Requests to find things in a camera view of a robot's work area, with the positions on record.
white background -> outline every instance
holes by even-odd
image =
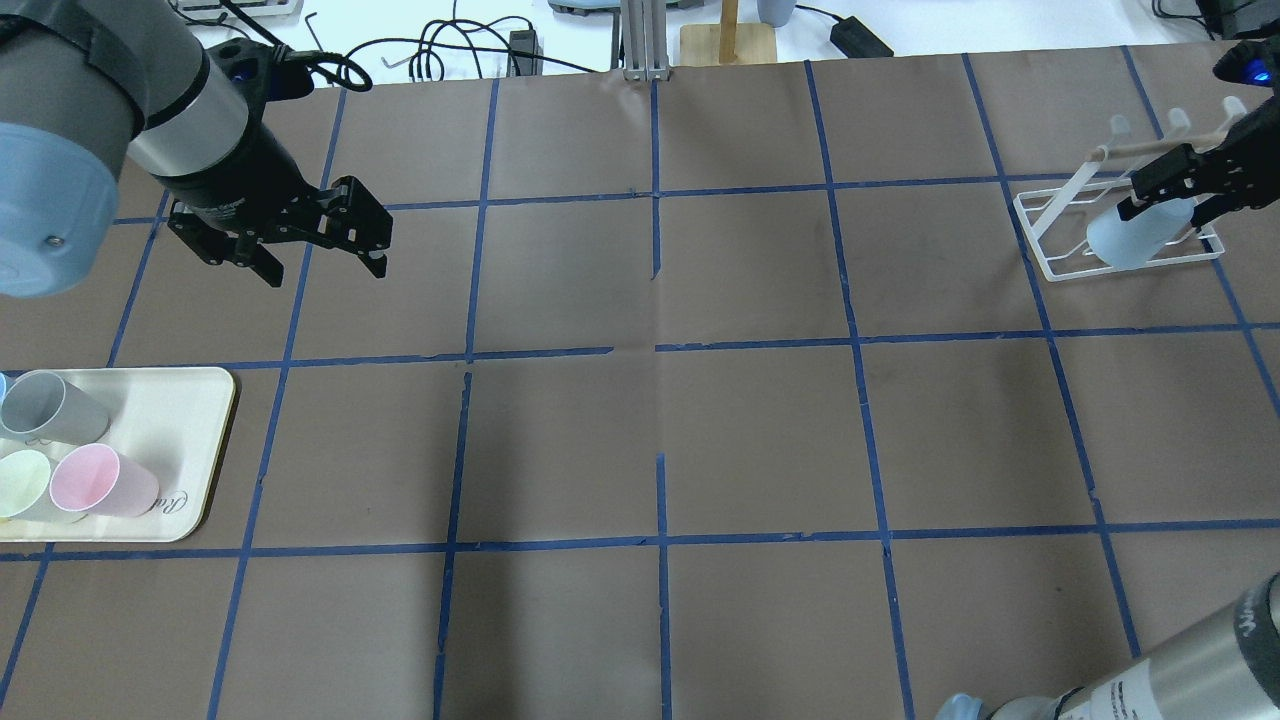
[[[1164,0],[1171,13],[1194,13],[1193,0]],[[840,15],[855,15],[899,55],[947,53],[993,53],[1110,45],[1153,45],[1206,40],[1189,20],[1162,20],[1152,15],[1149,0],[801,0]],[[301,12],[266,18],[262,24],[296,49],[314,49],[315,41],[303,15],[317,13],[311,24],[326,50],[346,53],[375,37],[417,37],[422,24],[448,18],[451,0],[303,0]],[[544,54],[594,69],[607,69],[612,40],[612,15],[577,17],[554,13],[547,0],[460,0],[458,17],[490,22],[502,15],[525,15],[534,22]],[[756,22],[754,0],[741,0],[740,19]],[[719,20],[719,3],[667,13],[668,46],[673,64],[680,64],[680,26]],[[777,31],[778,60],[842,58],[829,40],[833,20],[817,13],[796,10]],[[498,26],[503,35],[524,23]],[[209,46],[233,33],[223,28],[196,28]],[[440,42],[457,42],[452,31]],[[476,40],[477,44],[485,42]],[[489,38],[488,45],[497,40]],[[381,58],[398,60],[412,45],[387,44],[356,56],[378,82],[408,82],[406,68],[388,70]],[[444,51],[447,77],[474,78],[470,53]],[[492,54],[481,60],[485,77],[506,72],[506,56]],[[573,72],[552,64],[544,73]]]

wooden base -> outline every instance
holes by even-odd
[[[695,68],[719,65],[718,24],[694,24],[680,28],[680,64]],[[763,65],[778,61],[778,45],[773,28],[764,23],[737,26],[735,65]]]

table surface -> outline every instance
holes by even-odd
[[[1010,200],[1112,113],[1258,102],[1221,51],[271,106],[393,211],[383,281],[206,268],[128,169],[0,368],[214,364],[238,409],[186,541],[0,548],[5,720],[893,720],[1117,667],[1275,570],[1280,218],[1051,284]]]
[[[1196,12],[1194,0],[1164,0],[1171,13]],[[1189,20],[1162,20],[1152,15],[1149,0],[1071,0],[1034,3],[1028,0],[812,0],[801,5],[854,15],[876,32],[899,55],[940,55],[948,53],[1000,53],[1010,50],[1048,50],[1102,47],[1115,45],[1160,45],[1206,40],[1204,32]],[[316,37],[325,49],[347,51],[375,37],[417,37],[424,23],[449,18],[451,0],[305,0],[301,12],[283,18],[264,19],[264,24],[298,49],[315,47],[303,19],[311,13]],[[594,69],[607,69],[612,37],[612,18],[604,13],[577,17],[556,13],[547,0],[460,0],[458,17],[490,22],[503,15],[522,15],[534,22],[547,55]],[[739,4],[741,22],[758,22],[754,0]],[[667,14],[667,44],[671,60],[680,63],[680,27],[686,23],[719,22],[719,3],[672,9]],[[838,59],[829,18],[796,10],[791,22],[777,31],[778,60]],[[521,22],[498,26],[504,33],[524,27]],[[196,28],[205,45],[233,37],[220,28]],[[449,33],[442,42],[460,40]],[[497,46],[497,41],[485,45]],[[357,55],[357,60],[381,83],[408,82],[407,68],[387,69],[408,56],[412,45],[381,45]],[[475,78],[468,53],[442,51],[447,77]],[[485,77],[506,73],[504,55],[481,56]],[[547,74],[576,72],[544,65]]]

white tray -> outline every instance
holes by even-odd
[[[0,542],[173,542],[205,515],[236,379],[221,368],[54,370],[111,414],[104,442],[160,479],[160,497],[137,518],[88,515],[70,524],[0,521]],[[73,445],[0,439],[0,456],[33,447],[61,460]]]

blue light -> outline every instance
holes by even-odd
[[[1271,86],[1271,72],[1261,58],[1249,60],[1249,64],[1244,65],[1244,82],[1262,87]]]

